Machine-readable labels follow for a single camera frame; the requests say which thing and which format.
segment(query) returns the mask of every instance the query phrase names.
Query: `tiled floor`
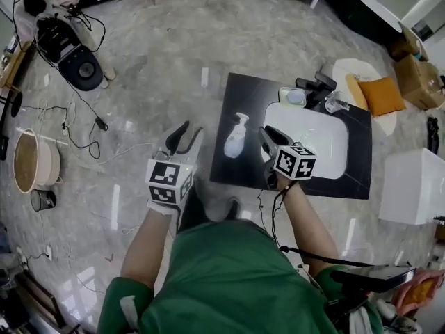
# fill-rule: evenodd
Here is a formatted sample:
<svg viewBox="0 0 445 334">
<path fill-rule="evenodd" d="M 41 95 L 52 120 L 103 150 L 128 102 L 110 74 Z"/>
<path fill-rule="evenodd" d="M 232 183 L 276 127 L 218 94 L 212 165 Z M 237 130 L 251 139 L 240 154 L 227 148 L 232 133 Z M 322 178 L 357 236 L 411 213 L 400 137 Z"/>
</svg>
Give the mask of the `tiled floor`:
<svg viewBox="0 0 445 334">
<path fill-rule="evenodd" d="M 206 136 L 200 154 L 200 173 L 210 173 L 213 147 L 225 82 L 229 72 L 249 74 L 286 84 L 296 77 L 312 78 L 326 61 L 353 57 L 371 63 L 383 75 L 394 75 L 385 49 L 348 30 L 331 8 L 321 1 L 315 10 L 306 0 L 119 0 L 95 6 L 88 12 L 100 18 L 107 34 L 102 51 L 109 55 L 117 78 L 106 90 L 82 95 L 108 123 L 107 132 L 95 131 L 100 142 L 100 161 L 136 143 L 150 143 L 173 123 L 191 120 L 204 127 Z M 99 38 L 101 27 L 95 26 Z M 202 68 L 209 68 L 209 85 L 201 87 Z M 49 74 L 50 84 L 44 85 Z M 72 91 L 40 57 L 24 82 L 24 104 L 66 106 Z M 88 143 L 94 120 L 77 96 L 72 137 Z M 439 126 L 445 121 L 443 113 Z M 63 136 L 63 112 L 54 110 L 41 122 L 38 112 L 23 109 L 8 119 L 8 159 L 0 163 L 1 220 L 14 244 L 27 255 L 41 253 L 51 244 L 55 260 L 31 259 L 36 278 L 59 300 L 67 319 L 94 327 L 107 284 L 118 276 L 134 232 L 145 215 L 144 185 L 150 146 L 138 146 L 103 165 L 84 150 L 73 156 Z M 403 251 L 402 261 L 424 264 L 432 246 L 433 226 L 406 226 L 378 220 L 383 162 L 388 154 L 426 145 L 426 113 L 413 106 L 398 113 L 393 135 L 386 137 L 373 123 L 373 177 L 369 200 L 311 197 L 340 252 L 356 260 L 393 262 Z M 57 207 L 35 213 L 29 196 L 21 194 L 13 180 L 13 148 L 20 130 L 33 127 L 58 140 L 63 184 L 57 184 Z M 441 154 L 445 157 L 443 142 Z M 236 194 L 244 215 L 260 223 L 258 190 L 210 184 L 209 213 L 222 199 Z M 273 193 L 263 192 L 264 221 L 270 226 Z M 277 215 L 277 234 L 282 243 L 293 244 L 286 214 Z M 167 271 L 168 239 L 160 281 Z M 298 257 L 291 258 L 298 262 Z M 91 292 L 80 282 L 91 289 Z"/>
</svg>

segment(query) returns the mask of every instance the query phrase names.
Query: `orange pillow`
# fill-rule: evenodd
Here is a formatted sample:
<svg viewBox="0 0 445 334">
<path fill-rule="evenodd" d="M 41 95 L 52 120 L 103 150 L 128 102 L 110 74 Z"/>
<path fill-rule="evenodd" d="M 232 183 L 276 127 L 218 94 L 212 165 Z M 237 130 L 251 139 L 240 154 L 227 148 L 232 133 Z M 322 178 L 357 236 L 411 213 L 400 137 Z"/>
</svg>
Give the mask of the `orange pillow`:
<svg viewBox="0 0 445 334">
<path fill-rule="evenodd" d="M 373 116 L 406 109 L 401 92 L 390 77 L 377 81 L 361 81 L 359 86 Z"/>
</svg>

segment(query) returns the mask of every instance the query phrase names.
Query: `person's right arm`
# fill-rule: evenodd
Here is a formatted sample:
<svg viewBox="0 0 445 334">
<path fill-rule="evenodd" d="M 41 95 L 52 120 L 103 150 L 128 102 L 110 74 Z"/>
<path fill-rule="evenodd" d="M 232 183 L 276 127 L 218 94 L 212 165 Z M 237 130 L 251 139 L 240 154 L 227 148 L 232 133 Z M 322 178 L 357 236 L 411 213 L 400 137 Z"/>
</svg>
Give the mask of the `person's right arm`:
<svg viewBox="0 0 445 334">
<path fill-rule="evenodd" d="M 277 177 L 279 190 L 290 183 L 287 178 L 281 175 L 277 175 Z M 292 224 L 298 248 L 323 257 L 339 258 L 334 240 L 298 183 L 287 191 L 284 197 L 284 205 Z M 310 257 L 302 256 L 302 260 L 309 265 L 309 273 L 313 277 L 317 276 L 323 269 L 332 266 Z"/>
</svg>

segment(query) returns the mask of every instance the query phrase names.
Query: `spray bottle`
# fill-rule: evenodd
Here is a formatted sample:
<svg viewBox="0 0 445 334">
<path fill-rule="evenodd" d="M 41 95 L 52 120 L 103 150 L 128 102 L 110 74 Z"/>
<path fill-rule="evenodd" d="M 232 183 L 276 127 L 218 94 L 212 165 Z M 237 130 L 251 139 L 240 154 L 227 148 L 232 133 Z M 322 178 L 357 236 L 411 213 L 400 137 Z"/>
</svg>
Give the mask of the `spray bottle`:
<svg viewBox="0 0 445 334">
<path fill-rule="evenodd" d="M 244 147 L 245 124 L 249 117 L 242 113 L 236 113 L 239 117 L 239 124 L 235 125 L 233 131 L 224 144 L 224 154 L 232 159 L 237 158 Z"/>
</svg>

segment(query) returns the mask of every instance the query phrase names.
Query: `white box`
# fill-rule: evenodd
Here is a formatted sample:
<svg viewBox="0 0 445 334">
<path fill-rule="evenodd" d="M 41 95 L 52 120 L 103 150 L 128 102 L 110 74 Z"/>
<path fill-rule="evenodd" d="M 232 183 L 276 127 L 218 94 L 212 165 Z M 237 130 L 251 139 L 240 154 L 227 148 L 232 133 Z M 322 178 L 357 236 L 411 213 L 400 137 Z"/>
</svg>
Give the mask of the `white box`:
<svg viewBox="0 0 445 334">
<path fill-rule="evenodd" d="M 153 201 L 180 205 L 192 187 L 193 166 L 149 159 L 145 183 Z"/>
<path fill-rule="evenodd" d="M 385 161 L 379 218 L 412 225 L 445 216 L 445 161 L 426 148 Z"/>
<path fill-rule="evenodd" d="M 279 146 L 273 168 L 290 180 L 312 178 L 317 156 L 302 146 Z"/>
</svg>

